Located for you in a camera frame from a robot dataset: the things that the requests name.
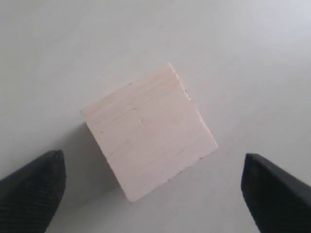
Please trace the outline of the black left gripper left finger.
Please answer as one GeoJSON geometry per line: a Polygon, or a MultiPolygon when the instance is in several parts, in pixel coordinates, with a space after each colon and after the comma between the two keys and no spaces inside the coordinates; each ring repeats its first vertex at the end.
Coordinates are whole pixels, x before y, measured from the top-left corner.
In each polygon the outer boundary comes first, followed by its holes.
{"type": "Polygon", "coordinates": [[[44,233],[66,189],[61,150],[51,150],[0,181],[0,231],[44,233]]]}

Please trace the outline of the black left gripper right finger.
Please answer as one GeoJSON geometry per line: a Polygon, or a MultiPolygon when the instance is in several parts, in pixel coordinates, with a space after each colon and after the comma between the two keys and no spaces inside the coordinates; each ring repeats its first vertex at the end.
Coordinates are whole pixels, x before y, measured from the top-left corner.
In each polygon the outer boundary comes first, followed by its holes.
{"type": "Polygon", "coordinates": [[[311,187],[263,156],[245,156],[241,191],[261,233],[309,233],[311,187]]]}

